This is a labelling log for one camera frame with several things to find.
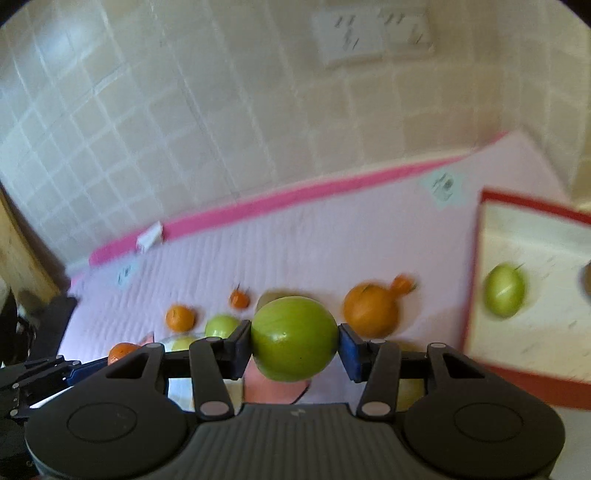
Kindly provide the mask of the large orange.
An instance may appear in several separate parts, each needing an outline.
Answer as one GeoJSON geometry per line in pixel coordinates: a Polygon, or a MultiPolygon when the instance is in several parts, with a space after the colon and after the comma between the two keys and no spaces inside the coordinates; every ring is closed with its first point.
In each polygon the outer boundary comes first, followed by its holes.
{"type": "Polygon", "coordinates": [[[376,283],[358,284],[342,302],[342,316],[356,334],[383,339],[400,325],[399,301],[394,293],[376,283]]]}

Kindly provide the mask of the wooden board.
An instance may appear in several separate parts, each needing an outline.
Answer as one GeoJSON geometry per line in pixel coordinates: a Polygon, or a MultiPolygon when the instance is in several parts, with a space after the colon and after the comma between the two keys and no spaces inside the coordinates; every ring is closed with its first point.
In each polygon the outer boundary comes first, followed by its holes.
{"type": "Polygon", "coordinates": [[[1,192],[1,277],[22,305],[47,304],[60,294],[23,235],[1,192]]]}

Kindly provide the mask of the small orange tomato with stem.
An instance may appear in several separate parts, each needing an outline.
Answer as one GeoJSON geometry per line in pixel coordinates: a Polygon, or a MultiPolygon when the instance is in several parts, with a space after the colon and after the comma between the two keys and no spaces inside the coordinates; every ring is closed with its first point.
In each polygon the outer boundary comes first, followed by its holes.
{"type": "Polygon", "coordinates": [[[393,282],[391,282],[390,291],[397,298],[409,295],[418,287],[418,281],[411,275],[398,275],[393,282]]]}

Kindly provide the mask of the small cherry tomato with stem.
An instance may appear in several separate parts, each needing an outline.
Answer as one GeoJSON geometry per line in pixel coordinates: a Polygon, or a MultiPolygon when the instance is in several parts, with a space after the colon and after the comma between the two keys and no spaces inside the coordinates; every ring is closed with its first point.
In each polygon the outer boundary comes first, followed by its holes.
{"type": "Polygon", "coordinates": [[[249,291],[242,289],[240,285],[236,286],[235,289],[231,291],[228,298],[229,306],[235,310],[246,310],[251,303],[252,300],[250,299],[249,291]]]}

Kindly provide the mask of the pink quilted mat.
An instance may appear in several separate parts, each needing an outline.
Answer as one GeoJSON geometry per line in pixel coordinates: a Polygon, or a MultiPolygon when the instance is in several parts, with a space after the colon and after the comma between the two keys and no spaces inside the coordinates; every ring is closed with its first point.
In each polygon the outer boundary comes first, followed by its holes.
{"type": "Polygon", "coordinates": [[[59,346],[69,360],[104,357],[120,342],[167,339],[167,310],[201,322],[228,312],[231,291],[311,296],[334,315],[363,281],[417,278],[398,337],[457,345],[468,301],[477,209],[491,187],[564,203],[544,154],[511,133],[457,161],[407,165],[276,192],[188,218],[189,234],[90,269],[59,346]]]}

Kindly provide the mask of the large green apple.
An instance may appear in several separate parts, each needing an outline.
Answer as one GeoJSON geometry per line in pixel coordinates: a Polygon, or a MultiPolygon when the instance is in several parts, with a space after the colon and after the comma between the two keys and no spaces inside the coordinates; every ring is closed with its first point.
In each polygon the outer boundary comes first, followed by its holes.
{"type": "Polygon", "coordinates": [[[321,373],[339,346],[335,318],[321,303],[287,296],[267,303],[252,318],[252,356],[267,379],[293,383],[321,373]]]}

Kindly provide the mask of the red rimmed white box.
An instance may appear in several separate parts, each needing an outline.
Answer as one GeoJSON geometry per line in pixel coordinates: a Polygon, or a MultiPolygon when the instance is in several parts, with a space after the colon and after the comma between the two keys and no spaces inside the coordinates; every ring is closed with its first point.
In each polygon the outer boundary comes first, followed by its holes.
{"type": "Polygon", "coordinates": [[[477,210],[461,349],[494,373],[561,407],[590,407],[590,216],[487,188],[477,210]],[[510,318],[484,305],[498,264],[520,266],[523,306],[510,318]]]}

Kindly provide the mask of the white wall socket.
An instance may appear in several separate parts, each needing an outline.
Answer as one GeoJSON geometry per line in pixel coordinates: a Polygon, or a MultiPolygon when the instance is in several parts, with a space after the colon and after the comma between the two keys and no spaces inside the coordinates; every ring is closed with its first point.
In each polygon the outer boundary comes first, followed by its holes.
{"type": "Polygon", "coordinates": [[[428,56],[435,37],[426,1],[351,5],[311,15],[318,54],[327,67],[346,63],[428,56]]]}

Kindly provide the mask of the small green apple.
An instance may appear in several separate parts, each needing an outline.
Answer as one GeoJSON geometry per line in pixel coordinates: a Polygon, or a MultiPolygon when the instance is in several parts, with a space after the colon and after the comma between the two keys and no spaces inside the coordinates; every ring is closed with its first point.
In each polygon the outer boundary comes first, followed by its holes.
{"type": "Polygon", "coordinates": [[[527,281],[520,266],[501,263],[486,276],[483,283],[486,309],[499,318],[510,318],[523,306],[527,294],[527,281]]]}

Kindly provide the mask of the small orange mandarin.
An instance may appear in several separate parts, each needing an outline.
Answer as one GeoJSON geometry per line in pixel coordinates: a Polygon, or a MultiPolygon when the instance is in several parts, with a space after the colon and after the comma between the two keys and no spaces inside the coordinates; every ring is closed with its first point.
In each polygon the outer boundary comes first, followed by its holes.
{"type": "Polygon", "coordinates": [[[167,310],[165,323],[173,332],[187,332],[192,330],[197,323],[197,314],[190,307],[175,304],[167,310]]]}

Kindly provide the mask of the green apple on mat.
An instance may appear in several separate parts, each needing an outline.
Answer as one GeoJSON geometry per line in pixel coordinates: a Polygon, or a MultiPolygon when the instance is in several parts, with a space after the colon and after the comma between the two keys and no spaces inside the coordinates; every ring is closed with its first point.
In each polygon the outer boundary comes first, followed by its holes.
{"type": "Polygon", "coordinates": [[[238,328],[239,323],[240,320],[235,316],[226,314],[214,315],[205,325],[204,336],[226,339],[238,328]]]}

